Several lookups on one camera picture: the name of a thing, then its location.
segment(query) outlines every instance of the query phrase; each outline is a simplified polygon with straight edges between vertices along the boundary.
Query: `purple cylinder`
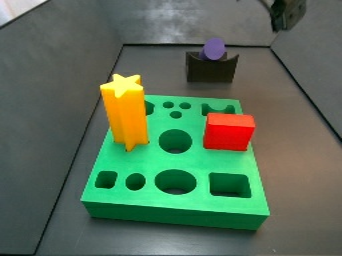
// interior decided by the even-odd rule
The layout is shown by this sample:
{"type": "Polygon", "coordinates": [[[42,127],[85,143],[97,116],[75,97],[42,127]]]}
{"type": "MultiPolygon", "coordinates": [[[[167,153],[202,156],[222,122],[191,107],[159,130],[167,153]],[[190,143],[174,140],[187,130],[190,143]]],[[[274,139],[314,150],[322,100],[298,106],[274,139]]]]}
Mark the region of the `purple cylinder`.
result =
{"type": "Polygon", "coordinates": [[[206,42],[199,58],[202,60],[218,60],[226,52],[225,42],[221,38],[214,37],[206,42]]]}

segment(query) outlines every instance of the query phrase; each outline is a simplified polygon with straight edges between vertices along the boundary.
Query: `hole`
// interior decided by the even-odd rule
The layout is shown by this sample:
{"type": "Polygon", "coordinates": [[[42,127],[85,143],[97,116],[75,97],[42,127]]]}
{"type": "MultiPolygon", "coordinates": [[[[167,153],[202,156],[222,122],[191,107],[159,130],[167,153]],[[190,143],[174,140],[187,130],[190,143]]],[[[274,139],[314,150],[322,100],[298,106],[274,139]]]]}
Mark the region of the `hole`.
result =
{"type": "Polygon", "coordinates": [[[98,174],[95,187],[97,188],[113,188],[117,182],[118,173],[113,171],[102,171],[98,174]]]}
{"type": "Polygon", "coordinates": [[[165,108],[173,108],[174,106],[175,106],[175,104],[171,101],[167,101],[167,102],[163,103],[165,108]]]}
{"type": "Polygon", "coordinates": [[[191,108],[191,105],[190,105],[190,103],[183,102],[183,103],[179,104],[179,107],[181,107],[182,109],[190,109],[190,108],[191,108]]]}
{"type": "Polygon", "coordinates": [[[181,118],[182,117],[182,113],[179,111],[173,111],[170,116],[175,119],[181,118]]]}
{"type": "Polygon", "coordinates": [[[209,177],[210,193],[213,196],[252,197],[250,182],[246,175],[211,173],[209,177]]]}
{"type": "Polygon", "coordinates": [[[209,104],[202,104],[202,116],[207,116],[209,113],[223,113],[223,114],[235,114],[235,108],[233,105],[227,105],[225,109],[217,110],[210,107],[209,104]]]}
{"type": "Polygon", "coordinates": [[[185,153],[193,144],[193,139],[182,130],[169,130],[162,133],[159,137],[159,146],[161,148],[173,154],[185,153]]]}
{"type": "Polygon", "coordinates": [[[149,115],[154,114],[155,104],[149,101],[145,101],[145,107],[146,107],[146,115],[149,116],[149,115]]]}
{"type": "Polygon", "coordinates": [[[186,171],[166,170],[157,175],[155,185],[167,194],[183,195],[195,189],[197,179],[186,171]]]}
{"type": "Polygon", "coordinates": [[[139,190],[143,188],[146,178],[141,173],[131,174],[126,179],[126,186],[131,190],[139,190]]]}

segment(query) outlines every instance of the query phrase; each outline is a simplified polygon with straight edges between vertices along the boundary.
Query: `yellow star block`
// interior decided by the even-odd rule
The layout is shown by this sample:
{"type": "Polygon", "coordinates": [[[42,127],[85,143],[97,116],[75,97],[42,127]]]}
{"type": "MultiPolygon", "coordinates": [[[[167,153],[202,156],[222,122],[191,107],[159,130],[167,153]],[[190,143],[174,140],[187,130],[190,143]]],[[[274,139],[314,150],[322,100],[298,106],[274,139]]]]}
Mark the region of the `yellow star block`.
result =
{"type": "Polygon", "coordinates": [[[114,141],[131,151],[137,144],[149,144],[145,106],[145,88],[139,75],[113,76],[113,82],[101,86],[102,97],[114,141]]]}

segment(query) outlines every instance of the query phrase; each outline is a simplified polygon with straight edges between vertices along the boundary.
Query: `shape sorter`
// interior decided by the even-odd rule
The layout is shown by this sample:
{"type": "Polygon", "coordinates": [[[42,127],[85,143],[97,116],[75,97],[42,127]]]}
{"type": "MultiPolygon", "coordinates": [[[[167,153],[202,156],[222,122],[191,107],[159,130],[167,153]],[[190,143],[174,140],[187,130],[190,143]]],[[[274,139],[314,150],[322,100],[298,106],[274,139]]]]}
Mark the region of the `shape sorter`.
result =
{"type": "Polygon", "coordinates": [[[97,218],[257,230],[270,215],[252,144],[203,148],[210,112],[238,100],[146,96],[150,143],[126,152],[109,131],[82,202],[97,218]]]}

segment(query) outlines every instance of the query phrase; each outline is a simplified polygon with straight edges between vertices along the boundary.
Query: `red cube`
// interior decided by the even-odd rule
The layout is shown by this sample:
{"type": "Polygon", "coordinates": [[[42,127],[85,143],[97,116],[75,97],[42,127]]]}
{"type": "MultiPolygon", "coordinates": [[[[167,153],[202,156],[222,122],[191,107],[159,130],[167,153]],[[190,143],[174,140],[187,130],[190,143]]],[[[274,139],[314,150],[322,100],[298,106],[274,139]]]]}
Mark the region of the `red cube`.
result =
{"type": "Polygon", "coordinates": [[[206,149],[246,151],[254,129],[252,115],[209,113],[203,146],[206,149]]]}

